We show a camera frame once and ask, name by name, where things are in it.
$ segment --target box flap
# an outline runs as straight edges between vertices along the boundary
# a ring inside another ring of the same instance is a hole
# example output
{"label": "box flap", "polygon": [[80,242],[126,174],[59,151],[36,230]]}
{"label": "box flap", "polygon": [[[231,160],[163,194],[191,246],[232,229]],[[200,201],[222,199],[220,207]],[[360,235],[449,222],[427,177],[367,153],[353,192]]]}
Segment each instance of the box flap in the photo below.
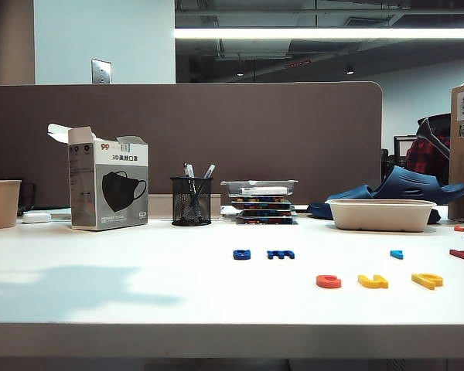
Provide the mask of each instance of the box flap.
{"label": "box flap", "polygon": [[69,128],[58,124],[48,125],[48,135],[60,143],[89,143],[96,139],[90,127]]}
{"label": "box flap", "polygon": [[147,143],[143,141],[140,137],[134,135],[126,135],[124,137],[117,137],[119,143],[131,143],[133,145],[146,145]]}
{"label": "box flap", "polygon": [[93,140],[96,139],[89,126],[70,129],[68,135],[70,145],[75,145],[76,143],[92,143]]}

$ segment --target stack of trays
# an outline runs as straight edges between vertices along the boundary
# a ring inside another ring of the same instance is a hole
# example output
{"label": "stack of trays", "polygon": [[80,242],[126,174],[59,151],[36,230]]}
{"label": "stack of trays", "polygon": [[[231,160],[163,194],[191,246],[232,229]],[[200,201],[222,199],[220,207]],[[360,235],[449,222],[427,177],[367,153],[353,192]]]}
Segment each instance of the stack of trays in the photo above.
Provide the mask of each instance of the stack of trays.
{"label": "stack of trays", "polygon": [[294,191],[297,180],[221,182],[229,187],[231,205],[241,210],[240,224],[295,224],[295,211],[285,197]]}

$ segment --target paper cup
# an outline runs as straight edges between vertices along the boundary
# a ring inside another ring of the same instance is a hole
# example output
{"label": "paper cup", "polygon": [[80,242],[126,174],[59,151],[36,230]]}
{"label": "paper cup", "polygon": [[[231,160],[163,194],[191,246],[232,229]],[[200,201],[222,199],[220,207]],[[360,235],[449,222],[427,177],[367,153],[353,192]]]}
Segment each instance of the paper cup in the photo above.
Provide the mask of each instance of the paper cup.
{"label": "paper cup", "polygon": [[15,226],[20,180],[0,180],[0,228]]}

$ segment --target red plaid jacket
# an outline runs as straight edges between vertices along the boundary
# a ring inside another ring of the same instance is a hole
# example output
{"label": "red plaid jacket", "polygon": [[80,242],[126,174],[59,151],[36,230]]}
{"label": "red plaid jacket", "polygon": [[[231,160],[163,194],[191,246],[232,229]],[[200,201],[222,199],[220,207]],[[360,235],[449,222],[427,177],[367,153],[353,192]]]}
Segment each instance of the red plaid jacket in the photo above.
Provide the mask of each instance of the red plaid jacket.
{"label": "red plaid jacket", "polygon": [[[437,138],[450,148],[449,138]],[[441,184],[449,184],[449,160],[425,139],[418,138],[412,143],[407,153],[405,168],[420,174],[434,175]]]}

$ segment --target white wall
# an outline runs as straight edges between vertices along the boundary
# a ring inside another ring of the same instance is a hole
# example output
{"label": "white wall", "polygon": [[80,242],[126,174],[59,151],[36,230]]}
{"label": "white wall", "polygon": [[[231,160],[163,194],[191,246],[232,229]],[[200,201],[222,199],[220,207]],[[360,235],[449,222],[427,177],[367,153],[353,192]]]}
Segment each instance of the white wall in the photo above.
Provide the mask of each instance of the white wall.
{"label": "white wall", "polygon": [[419,118],[450,112],[451,90],[464,83],[464,60],[360,80],[375,81],[384,92],[381,144],[393,153],[395,135],[415,134]]}
{"label": "white wall", "polygon": [[36,83],[91,83],[91,58],[112,83],[175,83],[174,1],[34,0]]}

